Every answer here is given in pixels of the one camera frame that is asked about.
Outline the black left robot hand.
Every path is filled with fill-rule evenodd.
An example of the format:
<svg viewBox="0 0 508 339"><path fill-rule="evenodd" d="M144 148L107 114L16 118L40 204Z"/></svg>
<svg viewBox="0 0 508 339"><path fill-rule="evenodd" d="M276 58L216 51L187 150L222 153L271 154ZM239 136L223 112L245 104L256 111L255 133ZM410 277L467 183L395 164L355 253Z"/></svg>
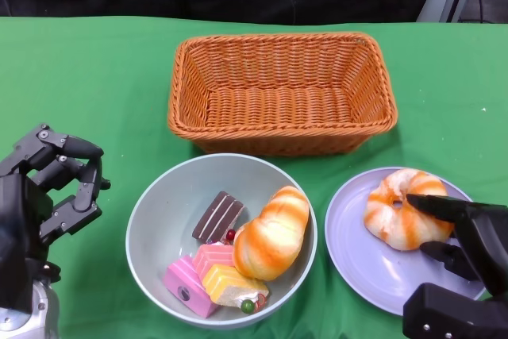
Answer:
<svg viewBox="0 0 508 339"><path fill-rule="evenodd" d="M97 198L110 188L96 144L38 125L1 162L1 224L25 258L98 218Z"/></svg>

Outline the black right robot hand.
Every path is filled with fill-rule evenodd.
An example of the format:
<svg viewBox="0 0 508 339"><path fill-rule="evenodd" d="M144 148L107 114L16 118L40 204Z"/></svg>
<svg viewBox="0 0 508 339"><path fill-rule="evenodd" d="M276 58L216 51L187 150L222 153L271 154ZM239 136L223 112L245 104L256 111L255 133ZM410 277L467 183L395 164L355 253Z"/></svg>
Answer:
<svg viewBox="0 0 508 339"><path fill-rule="evenodd" d="M449 196L406 196L416 210L453 224L458 245L430 241L424 254L469 281L480 281L494 297L507 293L507 207Z"/></svg>

